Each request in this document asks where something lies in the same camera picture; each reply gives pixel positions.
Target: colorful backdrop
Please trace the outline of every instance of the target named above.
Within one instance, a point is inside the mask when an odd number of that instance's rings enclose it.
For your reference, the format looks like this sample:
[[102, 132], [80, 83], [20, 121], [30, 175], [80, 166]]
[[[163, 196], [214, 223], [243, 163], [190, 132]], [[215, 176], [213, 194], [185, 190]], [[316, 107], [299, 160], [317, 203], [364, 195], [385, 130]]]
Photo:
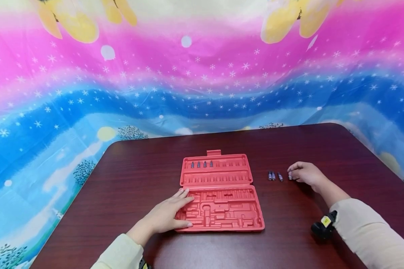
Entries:
[[113, 142], [321, 122], [404, 181], [404, 0], [0, 1], [0, 268]]

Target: beige sleeve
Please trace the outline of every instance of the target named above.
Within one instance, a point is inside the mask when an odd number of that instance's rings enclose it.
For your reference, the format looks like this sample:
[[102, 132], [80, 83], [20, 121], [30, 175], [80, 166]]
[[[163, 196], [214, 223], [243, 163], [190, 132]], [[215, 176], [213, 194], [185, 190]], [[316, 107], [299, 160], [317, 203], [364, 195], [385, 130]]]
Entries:
[[91, 269], [138, 269], [142, 252], [142, 246], [121, 234], [100, 255]]
[[371, 207], [350, 198], [333, 210], [338, 213], [334, 227], [368, 268], [404, 269], [404, 239]]

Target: dark red table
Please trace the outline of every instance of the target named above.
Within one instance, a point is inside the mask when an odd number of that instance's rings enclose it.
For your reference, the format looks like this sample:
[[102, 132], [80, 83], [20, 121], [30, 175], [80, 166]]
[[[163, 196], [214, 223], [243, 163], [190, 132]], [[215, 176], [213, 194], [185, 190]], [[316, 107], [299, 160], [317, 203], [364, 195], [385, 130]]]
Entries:
[[[325, 243], [312, 237], [310, 225], [327, 207], [309, 187], [287, 180], [295, 161], [316, 164], [404, 238], [401, 179], [345, 128], [317, 124], [112, 144], [31, 268], [91, 267], [117, 235], [177, 191], [184, 157], [211, 149], [247, 154], [266, 228], [154, 236], [144, 250], [154, 268], [363, 267], [338, 235]], [[268, 181], [268, 170], [281, 171], [286, 180]]]

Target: red plastic case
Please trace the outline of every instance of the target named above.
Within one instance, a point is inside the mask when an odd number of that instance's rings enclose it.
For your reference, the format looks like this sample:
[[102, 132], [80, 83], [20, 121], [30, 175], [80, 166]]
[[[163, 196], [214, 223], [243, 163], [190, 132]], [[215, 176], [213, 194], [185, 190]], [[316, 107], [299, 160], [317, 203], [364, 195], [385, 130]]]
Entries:
[[177, 231], [264, 230], [265, 222], [252, 182], [245, 154], [221, 155], [221, 150], [209, 150], [207, 156], [184, 158], [180, 185], [189, 188], [189, 196], [195, 199], [177, 212], [175, 218], [189, 220], [193, 227]]

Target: yellow circle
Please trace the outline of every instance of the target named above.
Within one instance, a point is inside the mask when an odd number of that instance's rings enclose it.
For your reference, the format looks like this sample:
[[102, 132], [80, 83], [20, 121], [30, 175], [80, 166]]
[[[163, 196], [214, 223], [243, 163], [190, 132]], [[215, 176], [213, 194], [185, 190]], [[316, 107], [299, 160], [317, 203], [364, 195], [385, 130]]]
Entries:
[[112, 127], [102, 127], [97, 131], [97, 137], [101, 141], [110, 141], [115, 137], [115, 130]]

